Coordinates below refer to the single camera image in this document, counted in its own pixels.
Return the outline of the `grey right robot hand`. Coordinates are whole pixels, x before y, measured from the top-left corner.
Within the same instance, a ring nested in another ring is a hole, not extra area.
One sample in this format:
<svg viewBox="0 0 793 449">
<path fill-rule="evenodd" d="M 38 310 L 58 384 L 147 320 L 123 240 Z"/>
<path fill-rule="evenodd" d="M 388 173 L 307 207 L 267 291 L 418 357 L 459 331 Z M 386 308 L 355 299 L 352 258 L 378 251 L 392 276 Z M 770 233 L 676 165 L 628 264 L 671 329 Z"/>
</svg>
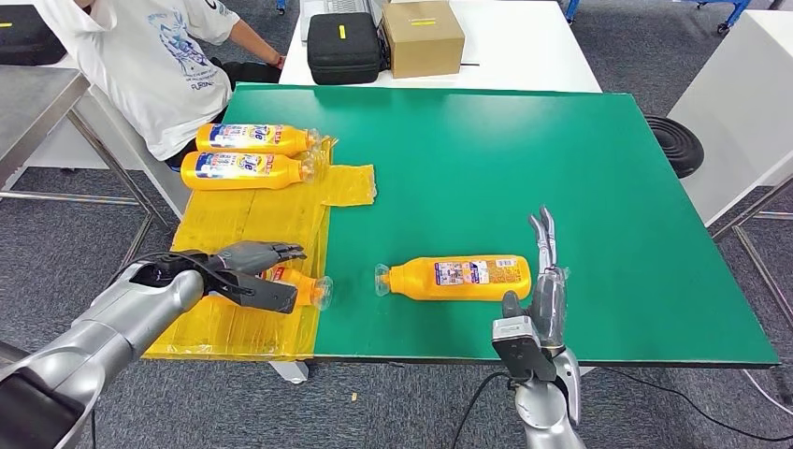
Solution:
<svg viewBox="0 0 793 449">
<path fill-rule="evenodd" d="M 508 291 L 502 298 L 502 317 L 530 317 L 541 347 L 552 353 L 560 353 L 565 347 L 563 332 L 567 309 L 567 271 L 557 264 L 555 221 L 551 212 L 542 205 L 539 216 L 528 216 L 539 250 L 538 276 L 534 282 L 531 303 L 527 309 L 523 308 L 516 293 Z"/>
</svg>

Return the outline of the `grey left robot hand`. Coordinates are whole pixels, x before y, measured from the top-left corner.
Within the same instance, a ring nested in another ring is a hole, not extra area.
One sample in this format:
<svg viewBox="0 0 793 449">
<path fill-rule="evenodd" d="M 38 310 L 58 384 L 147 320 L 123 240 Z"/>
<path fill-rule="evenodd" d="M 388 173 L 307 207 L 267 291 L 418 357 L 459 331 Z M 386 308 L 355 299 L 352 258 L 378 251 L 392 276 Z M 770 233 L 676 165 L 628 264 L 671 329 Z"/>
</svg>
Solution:
<svg viewBox="0 0 793 449">
<path fill-rule="evenodd" d="M 303 247 L 296 243 L 244 240 L 211 255 L 208 267 L 258 275 L 279 263 L 306 257 Z"/>
</svg>

